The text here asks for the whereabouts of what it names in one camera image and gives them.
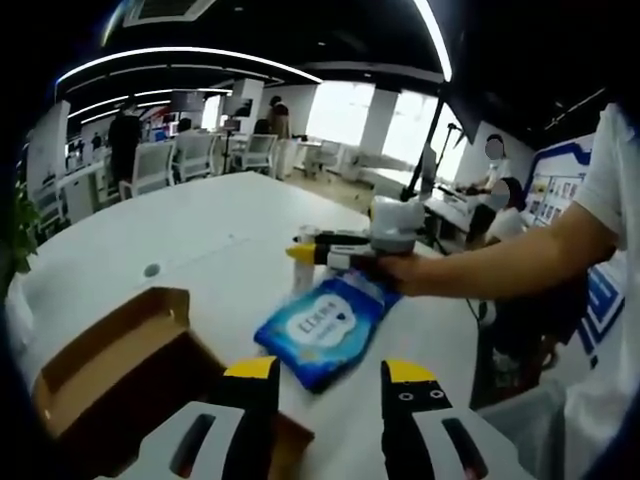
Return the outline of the person's right hand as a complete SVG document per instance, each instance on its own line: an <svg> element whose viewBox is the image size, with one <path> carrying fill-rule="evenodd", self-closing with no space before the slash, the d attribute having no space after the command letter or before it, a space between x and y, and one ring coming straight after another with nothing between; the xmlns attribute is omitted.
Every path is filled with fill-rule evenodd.
<svg viewBox="0 0 640 480"><path fill-rule="evenodd" d="M410 254L406 256L383 256L377 260L378 268L391 279L395 288L407 296L424 296L429 293L427 257Z"/></svg>

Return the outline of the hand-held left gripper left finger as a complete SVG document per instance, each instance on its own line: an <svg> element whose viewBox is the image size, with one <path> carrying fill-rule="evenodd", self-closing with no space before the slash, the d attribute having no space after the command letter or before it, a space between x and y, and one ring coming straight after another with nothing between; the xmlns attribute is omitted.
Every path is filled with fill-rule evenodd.
<svg viewBox="0 0 640 480"><path fill-rule="evenodd" d="M279 360L242 360L211 402L191 401L143 437L116 479L265 479L278 407Z"/></svg>

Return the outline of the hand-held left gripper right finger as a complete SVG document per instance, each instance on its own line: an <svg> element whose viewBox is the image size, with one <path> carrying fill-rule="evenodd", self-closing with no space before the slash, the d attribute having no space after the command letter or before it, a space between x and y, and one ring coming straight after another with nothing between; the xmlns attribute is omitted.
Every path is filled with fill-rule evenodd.
<svg viewBox="0 0 640 480"><path fill-rule="evenodd" d="M436 376L399 359L381 362L382 452L390 479L530 479L515 446Z"/></svg>

